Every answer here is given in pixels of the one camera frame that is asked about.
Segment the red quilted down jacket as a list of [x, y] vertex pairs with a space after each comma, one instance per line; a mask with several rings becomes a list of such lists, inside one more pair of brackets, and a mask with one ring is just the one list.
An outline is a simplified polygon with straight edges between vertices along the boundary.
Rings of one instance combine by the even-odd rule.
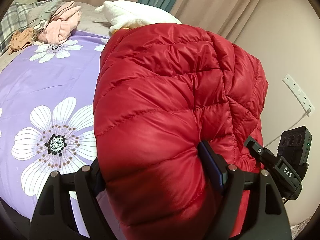
[[127, 239], [202, 239], [220, 198], [199, 142], [243, 171], [261, 166], [268, 83], [261, 62], [215, 33], [160, 23], [118, 31], [100, 57], [93, 101], [101, 173]]

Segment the purple floral bed sheet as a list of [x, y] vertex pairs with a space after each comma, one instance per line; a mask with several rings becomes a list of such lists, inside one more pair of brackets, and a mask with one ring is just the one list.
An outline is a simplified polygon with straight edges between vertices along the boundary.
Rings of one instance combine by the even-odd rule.
[[[31, 219], [53, 171], [97, 159], [93, 97], [106, 37], [75, 31], [61, 45], [30, 46], [1, 72], [1, 239], [29, 239]], [[76, 193], [71, 205], [88, 237]], [[106, 239], [123, 239], [106, 191], [97, 195]]]

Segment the tan small garment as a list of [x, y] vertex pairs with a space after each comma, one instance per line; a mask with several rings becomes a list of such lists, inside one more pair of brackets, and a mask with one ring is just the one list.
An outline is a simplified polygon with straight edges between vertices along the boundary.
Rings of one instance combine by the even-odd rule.
[[10, 40], [8, 53], [12, 54], [13, 52], [17, 52], [28, 46], [31, 46], [33, 41], [33, 35], [33, 28], [27, 28], [22, 32], [16, 30]]

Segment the orange folded garment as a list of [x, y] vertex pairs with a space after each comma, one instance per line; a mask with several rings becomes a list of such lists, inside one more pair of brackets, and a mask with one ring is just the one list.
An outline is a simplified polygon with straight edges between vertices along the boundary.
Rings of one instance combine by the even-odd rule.
[[110, 35], [112, 36], [112, 35], [114, 35], [116, 32], [118, 32], [118, 31], [128, 31], [128, 30], [130, 30], [130, 28], [120, 28], [120, 29], [115, 29], [115, 30], [113, 30], [113, 31], [111, 31], [110, 33]]

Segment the pink garment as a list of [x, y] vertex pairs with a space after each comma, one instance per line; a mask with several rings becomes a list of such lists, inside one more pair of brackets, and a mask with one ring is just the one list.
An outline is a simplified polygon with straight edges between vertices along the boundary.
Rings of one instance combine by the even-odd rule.
[[46, 28], [37, 36], [38, 40], [47, 44], [60, 45], [67, 41], [80, 22], [81, 6], [74, 1], [65, 2], [53, 14]]

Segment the white fleece garment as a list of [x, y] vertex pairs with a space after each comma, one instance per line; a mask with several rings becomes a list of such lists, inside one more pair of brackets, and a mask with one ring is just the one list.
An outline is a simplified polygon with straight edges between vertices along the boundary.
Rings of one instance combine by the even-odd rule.
[[105, 16], [111, 24], [109, 31], [112, 34], [120, 29], [134, 29], [156, 23], [181, 24], [180, 20], [165, 10], [125, 0], [104, 1], [95, 12]]

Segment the white wall power strip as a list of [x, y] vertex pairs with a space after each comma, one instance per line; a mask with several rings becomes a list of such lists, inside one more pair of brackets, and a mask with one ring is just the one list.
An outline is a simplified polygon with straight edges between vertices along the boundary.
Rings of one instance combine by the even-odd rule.
[[307, 95], [289, 74], [285, 75], [283, 83], [285, 83], [288, 89], [292, 92], [308, 116], [315, 111], [315, 108]]

